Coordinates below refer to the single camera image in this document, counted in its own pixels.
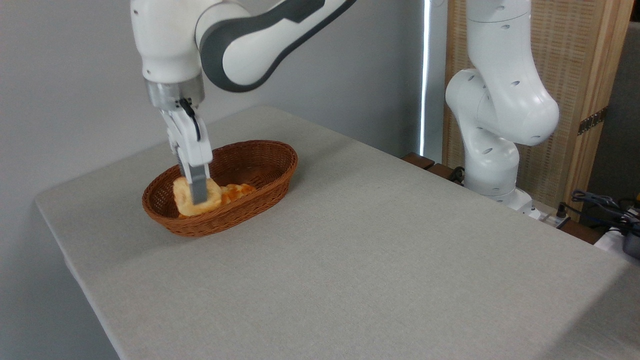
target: wicker basket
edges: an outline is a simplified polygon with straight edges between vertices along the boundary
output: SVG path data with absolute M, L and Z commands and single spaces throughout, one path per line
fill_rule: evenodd
M 142 195 L 147 214 L 174 234 L 205 236 L 233 227 L 274 206 L 288 189 L 298 165 L 289 145 L 270 140 L 233 143 L 213 150 L 211 177 L 220 186 L 249 184 L 251 194 L 228 205 L 188 218 L 178 218 L 173 181 L 180 176 L 175 165 L 153 180 Z

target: bread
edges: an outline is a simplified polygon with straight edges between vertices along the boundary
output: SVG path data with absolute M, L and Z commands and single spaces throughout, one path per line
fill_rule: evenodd
M 207 201 L 194 205 L 187 178 L 180 176 L 173 182 L 173 199 L 181 215 L 192 217 L 220 206 L 222 203 L 222 189 L 215 181 L 207 179 Z
M 247 185 L 247 184 L 242 184 L 242 185 L 229 184 L 226 186 L 222 186 L 221 189 L 222 189 L 223 205 L 227 205 L 232 201 L 240 199 L 245 195 L 249 195 L 255 190 L 253 186 Z
M 206 213 L 254 191 L 255 188 L 248 184 L 218 186 L 212 179 L 207 179 L 207 201 L 194 205 L 187 178 L 180 176 L 173 182 L 173 199 L 180 213 L 179 218 Z

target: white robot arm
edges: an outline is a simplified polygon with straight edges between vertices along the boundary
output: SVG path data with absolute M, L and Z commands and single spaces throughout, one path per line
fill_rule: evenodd
M 251 16 L 231 0 L 131 0 L 149 98 L 167 124 L 195 204 L 207 199 L 212 161 L 205 124 L 195 111 L 204 99 L 202 71 L 224 90 L 253 90 L 355 1 L 283 0 Z
M 467 41 L 476 69 L 457 73 L 446 92 L 465 146 L 465 187 L 536 217 L 516 189 L 514 143 L 546 140 L 559 108 L 533 62 L 531 0 L 468 0 Z

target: woven screen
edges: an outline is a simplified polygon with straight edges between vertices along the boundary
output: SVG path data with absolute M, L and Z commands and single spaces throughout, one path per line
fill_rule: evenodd
M 575 171 L 576 164 L 584 162 L 583 156 L 574 151 L 580 122 L 608 102 L 620 58 L 618 48 L 621 49 L 626 29 L 614 23 L 626 11 L 628 22 L 631 6 L 632 0 L 532 2 L 531 47 L 536 68 L 561 111 L 558 127 L 546 142 L 535 147 L 518 146 L 518 187 L 535 200 L 550 206 L 566 200 L 566 188 L 574 182 L 570 174 L 572 165 Z M 447 82 L 459 70 L 473 67 L 467 56 L 465 9 L 464 0 L 449 1 Z M 614 38 L 620 38 L 620 46 L 612 45 Z M 601 77 L 597 86 L 593 86 L 594 76 Z M 593 164 L 598 137 L 590 139 L 586 146 L 593 148 L 593 154 L 588 154 Z M 444 163 L 449 167 L 463 166 L 460 130 L 448 108 L 443 140 Z

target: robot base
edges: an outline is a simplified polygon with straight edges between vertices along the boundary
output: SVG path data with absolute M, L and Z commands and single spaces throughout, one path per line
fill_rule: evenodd
M 505 195 L 487 197 L 536 220 L 540 218 L 541 213 L 533 206 L 531 196 L 518 188 Z

